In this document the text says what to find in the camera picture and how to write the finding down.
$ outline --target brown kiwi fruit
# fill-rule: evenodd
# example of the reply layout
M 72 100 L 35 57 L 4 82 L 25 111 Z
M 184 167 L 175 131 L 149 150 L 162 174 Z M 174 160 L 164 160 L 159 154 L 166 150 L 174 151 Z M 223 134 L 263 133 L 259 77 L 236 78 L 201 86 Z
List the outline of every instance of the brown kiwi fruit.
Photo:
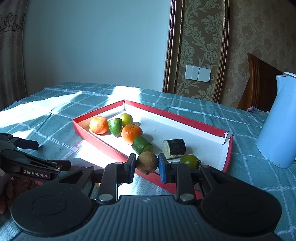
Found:
M 154 172 L 158 167 L 158 159 L 153 152 L 144 151 L 142 152 L 136 161 L 136 168 L 140 173 L 149 175 Z

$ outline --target orange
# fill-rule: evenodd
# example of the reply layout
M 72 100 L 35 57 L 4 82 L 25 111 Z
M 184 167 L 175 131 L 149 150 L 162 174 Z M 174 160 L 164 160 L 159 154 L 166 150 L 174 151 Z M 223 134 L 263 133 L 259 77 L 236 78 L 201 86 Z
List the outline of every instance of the orange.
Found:
M 130 124 L 125 126 L 122 131 L 121 131 L 121 136 L 122 138 L 129 144 L 131 145 L 133 143 L 133 140 L 135 139 L 136 136 L 143 135 L 143 131 L 141 127 L 135 125 L 135 124 Z
M 95 134 L 104 134 L 109 130 L 108 121 L 105 117 L 96 116 L 91 119 L 89 128 Z

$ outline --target blue plaid tablecloth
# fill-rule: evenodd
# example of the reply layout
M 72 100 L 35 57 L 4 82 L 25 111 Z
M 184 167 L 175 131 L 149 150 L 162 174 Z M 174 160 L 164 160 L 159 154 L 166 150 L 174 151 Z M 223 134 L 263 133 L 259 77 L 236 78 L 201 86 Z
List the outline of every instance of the blue plaid tablecloth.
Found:
M 36 140 L 40 148 L 23 150 L 43 159 L 79 157 L 105 167 L 112 160 L 96 160 L 95 147 L 73 129 L 72 119 L 99 107 L 128 99 L 182 115 L 234 133 L 228 173 L 274 195 L 282 205 L 276 234 L 295 240 L 296 164 L 288 169 L 274 166 L 256 147 L 266 117 L 209 101 L 149 89 L 90 83 L 63 83 L 15 102 L 0 112 L 0 132 Z M 165 195 L 167 191 L 135 175 L 119 194 Z M 11 240 L 18 231 L 9 212 L 0 215 L 0 240 Z

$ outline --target light blue wall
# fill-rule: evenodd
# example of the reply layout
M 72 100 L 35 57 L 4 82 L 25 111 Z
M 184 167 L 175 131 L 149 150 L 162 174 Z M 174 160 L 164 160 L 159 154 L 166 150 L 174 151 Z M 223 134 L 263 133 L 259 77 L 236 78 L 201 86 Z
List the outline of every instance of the light blue wall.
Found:
M 162 90 L 171 0 L 30 0 L 28 94 L 62 82 Z

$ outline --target pitcher lid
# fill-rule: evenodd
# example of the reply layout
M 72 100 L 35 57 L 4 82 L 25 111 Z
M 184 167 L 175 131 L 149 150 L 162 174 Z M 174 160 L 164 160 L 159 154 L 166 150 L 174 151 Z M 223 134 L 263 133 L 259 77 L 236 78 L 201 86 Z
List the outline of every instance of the pitcher lid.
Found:
M 296 74 L 290 72 L 284 72 L 284 74 L 296 78 Z

